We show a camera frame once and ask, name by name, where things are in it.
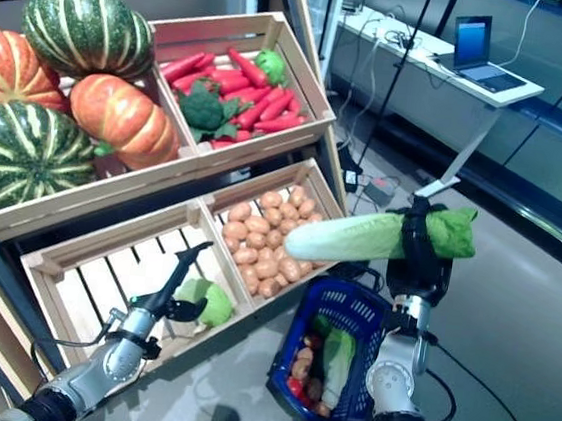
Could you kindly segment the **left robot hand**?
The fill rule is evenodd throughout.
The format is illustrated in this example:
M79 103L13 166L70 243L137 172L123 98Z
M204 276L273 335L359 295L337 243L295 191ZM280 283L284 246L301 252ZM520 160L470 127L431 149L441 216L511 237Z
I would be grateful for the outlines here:
M128 305L129 309L132 311L136 309L148 311L155 321L161 318L169 318L179 322L191 322L198 319L207 306L205 298L201 298L197 303L193 303L176 300L173 296L177 287L183 283L190 266L196 262L198 254L211 246L213 246L213 242L206 241L184 251L177 252L177 266L174 267L164 286L156 292L131 298Z

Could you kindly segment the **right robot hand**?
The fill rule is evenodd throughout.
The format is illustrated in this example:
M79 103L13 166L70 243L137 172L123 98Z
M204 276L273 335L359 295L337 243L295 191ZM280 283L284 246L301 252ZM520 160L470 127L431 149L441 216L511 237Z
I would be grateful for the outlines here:
M401 296L417 296L430 307L436 307L448 291L452 272L451 258L436 254L426 226L429 214L446 210L444 204L431 205L422 196L414 198L410 208L402 208L401 258L390 258L386 268L386 283L395 299Z

